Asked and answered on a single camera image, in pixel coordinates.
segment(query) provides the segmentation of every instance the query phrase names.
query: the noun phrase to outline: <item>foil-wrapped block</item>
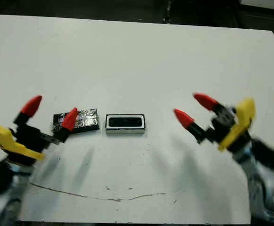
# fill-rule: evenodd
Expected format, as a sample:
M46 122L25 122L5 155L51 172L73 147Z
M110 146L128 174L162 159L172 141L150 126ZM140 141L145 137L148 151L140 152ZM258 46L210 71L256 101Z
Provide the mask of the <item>foil-wrapped block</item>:
M68 113L54 114L52 132L55 133L61 129L62 122ZM99 129L97 109L89 109L78 111L74 129L72 133L80 133L85 131Z

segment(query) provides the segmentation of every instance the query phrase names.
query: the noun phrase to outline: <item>dark background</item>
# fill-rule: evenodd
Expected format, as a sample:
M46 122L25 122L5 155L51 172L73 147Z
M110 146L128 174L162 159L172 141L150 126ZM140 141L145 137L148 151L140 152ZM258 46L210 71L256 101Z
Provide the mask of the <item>dark background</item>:
M243 6L239 0L0 0L0 14L250 28L274 32L274 10Z

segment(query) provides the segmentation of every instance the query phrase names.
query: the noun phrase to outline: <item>white tabletop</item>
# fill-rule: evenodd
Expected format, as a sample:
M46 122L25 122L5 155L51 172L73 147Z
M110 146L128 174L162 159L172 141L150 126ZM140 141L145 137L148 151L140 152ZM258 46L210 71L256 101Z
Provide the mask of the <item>white tabletop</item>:
M274 34L270 31L0 16L0 124L43 96L30 125L97 108L100 130L46 151L21 220L248 223L246 178L228 152L195 139L179 108L206 127L194 91L224 104L256 100L251 133L274 146ZM107 136L108 113L143 113L144 135Z

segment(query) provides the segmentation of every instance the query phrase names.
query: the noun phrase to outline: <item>red rubber tip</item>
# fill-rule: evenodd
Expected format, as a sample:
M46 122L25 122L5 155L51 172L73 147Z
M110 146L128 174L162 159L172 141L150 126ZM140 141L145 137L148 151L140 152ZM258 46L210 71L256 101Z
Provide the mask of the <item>red rubber tip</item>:
M62 123L62 127L68 129L69 131L72 131L74 128L74 125L75 125L76 117L77 117L77 108L74 107L72 109L72 111L70 111L66 115L66 117Z
M194 119L187 115L185 112L174 109L174 113L185 129L188 129L188 127L194 122Z
M214 107L218 104L217 100L214 100L213 98L203 93L194 93L193 96L200 103L201 106L209 111L212 111Z
M23 114L28 115L29 117L32 117L38 110L41 100L42 100L42 96L36 96L36 97L32 98L30 101L28 101L25 104L25 106L22 108L21 112Z

